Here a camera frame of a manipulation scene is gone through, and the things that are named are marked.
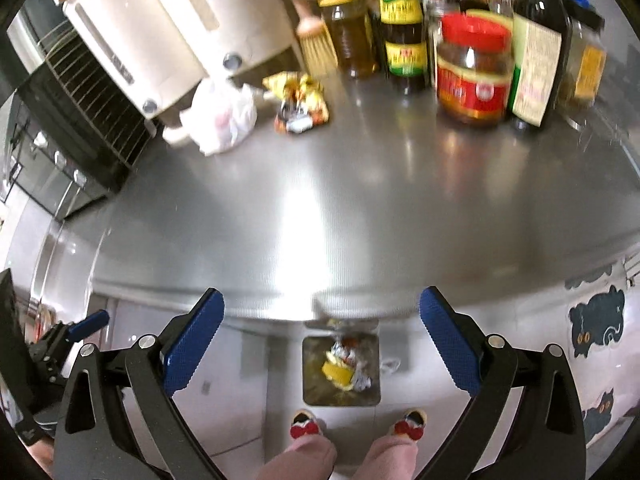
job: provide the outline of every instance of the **black cat decal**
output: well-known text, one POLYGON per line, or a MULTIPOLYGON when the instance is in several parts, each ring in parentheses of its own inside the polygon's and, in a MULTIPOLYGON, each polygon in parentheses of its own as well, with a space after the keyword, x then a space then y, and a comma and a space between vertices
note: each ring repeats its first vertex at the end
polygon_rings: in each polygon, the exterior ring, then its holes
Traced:
POLYGON ((577 278, 566 280, 564 282, 564 288, 566 290, 571 290, 572 288, 578 288, 580 285, 582 285, 583 282, 594 283, 594 282, 597 282, 601 276, 604 276, 605 274, 607 276, 611 276, 612 273, 613 273, 613 264, 598 267, 597 269, 594 269, 583 276, 578 276, 577 278))
POLYGON ((589 354, 592 344, 605 346, 618 342, 624 329, 625 293, 611 285, 608 292, 593 296, 569 310, 574 357, 589 354))
POLYGON ((582 425, 584 426, 584 440, 588 444, 593 437, 600 433, 611 422, 611 409, 613 408, 613 388, 610 392, 604 392, 597 408, 589 408, 582 412, 582 425))

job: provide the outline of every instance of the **red label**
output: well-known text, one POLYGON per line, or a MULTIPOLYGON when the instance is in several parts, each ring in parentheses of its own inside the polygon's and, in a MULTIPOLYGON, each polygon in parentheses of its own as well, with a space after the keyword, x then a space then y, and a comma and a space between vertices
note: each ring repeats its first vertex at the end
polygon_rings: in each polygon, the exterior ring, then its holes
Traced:
POLYGON ((482 81, 479 74, 476 74, 476 79, 469 81, 439 66, 438 98, 472 117, 502 113, 507 105, 511 82, 496 84, 490 80, 482 81))

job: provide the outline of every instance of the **pink pants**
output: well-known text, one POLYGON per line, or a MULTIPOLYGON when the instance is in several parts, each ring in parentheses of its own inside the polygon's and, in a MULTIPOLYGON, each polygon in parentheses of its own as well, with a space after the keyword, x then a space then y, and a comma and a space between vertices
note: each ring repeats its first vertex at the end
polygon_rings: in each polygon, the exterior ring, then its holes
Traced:
MULTIPOLYGON (((411 480, 417 454, 413 440, 384 436, 371 445, 352 480, 411 480)), ((327 480, 337 455, 327 437, 301 436, 260 469, 258 480, 327 480)))

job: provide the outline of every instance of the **blue handle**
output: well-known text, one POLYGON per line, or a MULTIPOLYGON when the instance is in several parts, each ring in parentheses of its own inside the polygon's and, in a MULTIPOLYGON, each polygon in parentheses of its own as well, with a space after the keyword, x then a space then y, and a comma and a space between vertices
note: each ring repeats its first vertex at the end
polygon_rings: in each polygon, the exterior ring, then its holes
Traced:
POLYGON ((109 324, 109 313, 106 310, 99 310, 91 314, 80 323, 74 323, 66 329, 66 339, 71 343, 79 343, 82 339, 95 334, 101 328, 109 324))
POLYGON ((202 304, 164 356, 164 390, 169 397, 187 387, 225 317, 225 300, 217 290, 200 301, 202 304))
POLYGON ((430 290, 420 295, 420 319, 431 335, 453 382, 472 397, 480 391, 480 367, 476 354, 451 316, 455 312, 430 290))

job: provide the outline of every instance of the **foot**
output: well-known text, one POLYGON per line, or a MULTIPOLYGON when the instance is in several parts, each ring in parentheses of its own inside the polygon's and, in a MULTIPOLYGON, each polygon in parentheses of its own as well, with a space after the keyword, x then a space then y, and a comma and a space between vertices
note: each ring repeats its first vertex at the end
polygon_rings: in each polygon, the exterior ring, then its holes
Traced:
POLYGON ((418 442, 424 435, 424 427, 427 425, 427 414, 418 408, 412 408, 404 412, 404 415, 391 427, 391 434, 405 436, 418 442))
POLYGON ((293 439, 296 439, 304 435, 322 435, 322 431, 313 413, 300 410, 291 421, 289 434, 293 439))

